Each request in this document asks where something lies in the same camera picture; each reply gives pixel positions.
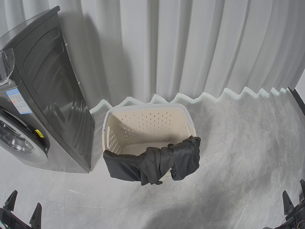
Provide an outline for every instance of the white curtain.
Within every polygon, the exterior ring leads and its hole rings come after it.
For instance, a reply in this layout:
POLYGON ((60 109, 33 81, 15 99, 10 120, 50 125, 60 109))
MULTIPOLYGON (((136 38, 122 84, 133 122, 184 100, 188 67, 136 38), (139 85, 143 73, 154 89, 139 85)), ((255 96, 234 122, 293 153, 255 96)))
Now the white curtain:
POLYGON ((305 0, 0 0, 0 36, 56 5, 90 108, 294 89, 305 67, 305 0))

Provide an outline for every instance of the basket rim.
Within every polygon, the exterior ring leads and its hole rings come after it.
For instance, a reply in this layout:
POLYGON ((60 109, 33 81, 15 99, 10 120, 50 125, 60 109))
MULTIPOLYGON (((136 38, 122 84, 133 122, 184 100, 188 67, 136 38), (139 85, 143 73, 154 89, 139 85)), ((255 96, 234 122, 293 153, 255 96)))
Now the basket rim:
POLYGON ((117 112, 123 112, 123 111, 132 111, 132 110, 148 110, 148 109, 164 109, 164 108, 178 108, 181 109, 186 118, 189 121, 190 126, 195 127, 193 120, 191 118, 191 115, 189 114, 189 111, 187 110, 187 108, 183 105, 183 104, 141 104, 141 105, 131 105, 131 106, 116 106, 113 107, 112 109, 108 110, 108 112, 106 113, 105 119, 104 119, 104 124, 103 124, 103 133, 105 134, 106 132, 106 125, 108 122, 109 117, 113 114, 113 113, 117 113, 117 112))

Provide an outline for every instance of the gray floor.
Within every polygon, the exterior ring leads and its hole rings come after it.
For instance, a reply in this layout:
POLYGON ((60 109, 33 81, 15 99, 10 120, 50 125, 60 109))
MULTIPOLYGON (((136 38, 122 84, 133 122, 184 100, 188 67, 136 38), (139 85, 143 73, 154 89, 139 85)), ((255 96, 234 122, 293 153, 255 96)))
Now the gray floor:
POLYGON ((263 228, 284 219, 282 192, 294 204, 305 178, 305 117, 289 91, 214 103, 177 98, 201 137, 200 168, 162 185, 110 178, 96 121, 92 171, 71 174, 20 163, 0 148, 0 204, 17 189, 15 213, 29 221, 36 203, 42 228, 263 228))

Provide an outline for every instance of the plastic basket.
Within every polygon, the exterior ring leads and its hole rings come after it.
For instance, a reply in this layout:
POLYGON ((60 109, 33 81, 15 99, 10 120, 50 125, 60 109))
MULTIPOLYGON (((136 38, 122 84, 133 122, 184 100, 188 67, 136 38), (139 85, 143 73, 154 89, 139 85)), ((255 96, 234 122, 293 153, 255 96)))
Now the plastic basket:
POLYGON ((103 150, 140 155, 147 147, 166 147, 196 136, 192 118, 182 104, 114 107, 103 124, 103 150))

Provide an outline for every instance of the washing machine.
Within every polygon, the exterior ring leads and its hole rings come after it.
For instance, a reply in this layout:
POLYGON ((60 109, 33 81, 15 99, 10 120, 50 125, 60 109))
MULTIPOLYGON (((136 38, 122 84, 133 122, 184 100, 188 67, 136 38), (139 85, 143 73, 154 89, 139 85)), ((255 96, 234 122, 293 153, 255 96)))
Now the washing machine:
POLYGON ((59 10, 0 38, 0 148, 28 166, 89 173, 94 121, 70 63, 59 10))

